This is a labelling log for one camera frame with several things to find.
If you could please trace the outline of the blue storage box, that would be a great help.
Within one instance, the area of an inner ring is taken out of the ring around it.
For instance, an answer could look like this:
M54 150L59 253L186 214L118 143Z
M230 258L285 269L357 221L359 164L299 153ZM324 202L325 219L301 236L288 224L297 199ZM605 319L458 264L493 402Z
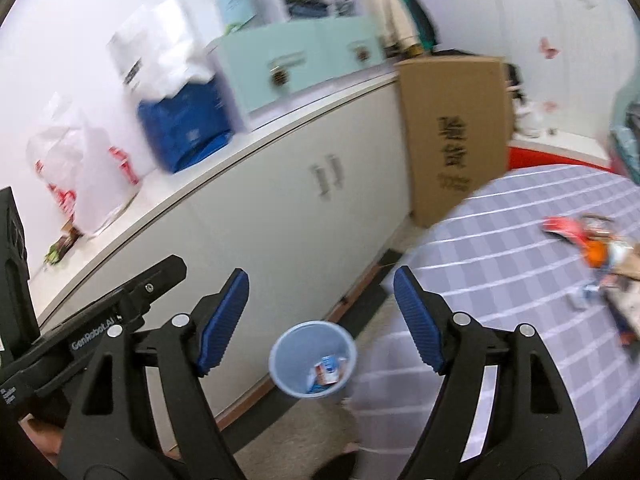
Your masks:
M171 174L221 150L233 134L215 79L189 82L173 98L141 101L137 116L158 164Z

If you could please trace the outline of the red torn paper bag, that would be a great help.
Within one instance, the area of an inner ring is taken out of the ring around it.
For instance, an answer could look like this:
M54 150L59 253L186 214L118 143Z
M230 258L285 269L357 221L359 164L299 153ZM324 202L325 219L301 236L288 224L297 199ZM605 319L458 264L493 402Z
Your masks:
M547 217L541 222L541 229L545 233L567 240L580 249L586 247L587 235L579 220L570 217Z

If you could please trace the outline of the blue trash bin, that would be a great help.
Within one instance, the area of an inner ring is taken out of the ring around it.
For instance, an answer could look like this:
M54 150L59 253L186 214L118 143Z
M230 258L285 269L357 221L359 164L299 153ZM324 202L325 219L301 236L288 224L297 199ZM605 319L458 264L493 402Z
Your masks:
M309 394L307 375L324 356L344 356L344 375L334 387ZM335 323L309 321L291 327L279 337L271 348L268 366L271 380L291 398L340 402L347 396L357 361L358 350L347 330Z

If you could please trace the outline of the large brown cardboard box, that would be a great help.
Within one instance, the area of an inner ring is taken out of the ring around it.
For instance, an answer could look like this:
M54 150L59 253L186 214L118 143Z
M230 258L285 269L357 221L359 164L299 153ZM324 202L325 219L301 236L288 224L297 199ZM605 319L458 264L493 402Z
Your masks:
M508 168L514 116L501 58L424 56L396 65L413 220L429 228Z

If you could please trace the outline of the red platform step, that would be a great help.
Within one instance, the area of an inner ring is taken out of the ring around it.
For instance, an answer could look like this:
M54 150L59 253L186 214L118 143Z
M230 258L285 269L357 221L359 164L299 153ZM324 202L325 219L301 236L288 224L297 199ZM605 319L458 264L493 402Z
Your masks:
M611 170L608 152L598 140L589 136L561 130L544 133L538 138L515 133L509 142L509 170L559 164Z

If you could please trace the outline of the orange bottle cap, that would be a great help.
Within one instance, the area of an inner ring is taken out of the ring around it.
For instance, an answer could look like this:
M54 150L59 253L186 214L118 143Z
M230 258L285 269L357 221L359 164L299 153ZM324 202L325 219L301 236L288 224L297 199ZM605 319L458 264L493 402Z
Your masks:
M608 243L605 240L586 240L582 254L590 268L601 269L608 264Z

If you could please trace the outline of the blue white medicine box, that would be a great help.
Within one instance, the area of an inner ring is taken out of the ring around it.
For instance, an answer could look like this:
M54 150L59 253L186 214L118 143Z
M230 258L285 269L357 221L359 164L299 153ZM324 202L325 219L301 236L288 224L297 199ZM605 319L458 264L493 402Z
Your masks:
M346 364L347 359L344 356L324 356L309 370L307 392L316 394L337 385L344 375Z

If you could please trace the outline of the hanging jackets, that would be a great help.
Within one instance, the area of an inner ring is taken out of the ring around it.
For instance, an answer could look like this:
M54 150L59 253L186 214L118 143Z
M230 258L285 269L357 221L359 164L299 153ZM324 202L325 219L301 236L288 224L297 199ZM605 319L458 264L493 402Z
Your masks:
M364 12L374 21L386 55L416 58L431 55L438 44L437 32L418 0L361 0Z

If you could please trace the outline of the white wardrobe with butterflies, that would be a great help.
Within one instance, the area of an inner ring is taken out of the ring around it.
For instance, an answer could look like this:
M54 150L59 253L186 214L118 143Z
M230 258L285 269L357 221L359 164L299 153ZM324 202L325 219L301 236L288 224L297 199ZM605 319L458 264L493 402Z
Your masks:
M446 48L501 56L551 128L603 138L639 92L639 20L628 0L440 0Z

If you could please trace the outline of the white curved cabinet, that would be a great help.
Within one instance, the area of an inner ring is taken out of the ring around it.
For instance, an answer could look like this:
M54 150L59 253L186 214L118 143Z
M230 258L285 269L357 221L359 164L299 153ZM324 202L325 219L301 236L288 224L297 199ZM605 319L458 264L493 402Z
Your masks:
M264 383L280 335L334 318L409 209L398 83L386 75L237 134L178 174L152 172L121 217L34 276L32 301L50 328L176 255L188 274L152 305L145 324L155 328L245 270L250 301L203 382L229 420Z

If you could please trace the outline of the white red plastic bag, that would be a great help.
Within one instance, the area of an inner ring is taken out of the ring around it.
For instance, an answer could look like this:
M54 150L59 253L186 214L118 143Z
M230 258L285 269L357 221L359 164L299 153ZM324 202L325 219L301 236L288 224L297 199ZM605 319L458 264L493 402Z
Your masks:
M58 208L87 236L106 229L140 188L129 155L72 102L59 102L48 110L43 127L29 139L26 154Z

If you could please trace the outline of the mint green drawer unit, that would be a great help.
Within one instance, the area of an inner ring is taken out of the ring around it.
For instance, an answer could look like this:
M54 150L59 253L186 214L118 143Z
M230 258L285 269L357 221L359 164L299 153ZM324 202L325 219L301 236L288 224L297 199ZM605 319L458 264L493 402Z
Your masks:
M312 18L232 32L207 46L235 132L251 132L330 94L384 74L366 16Z

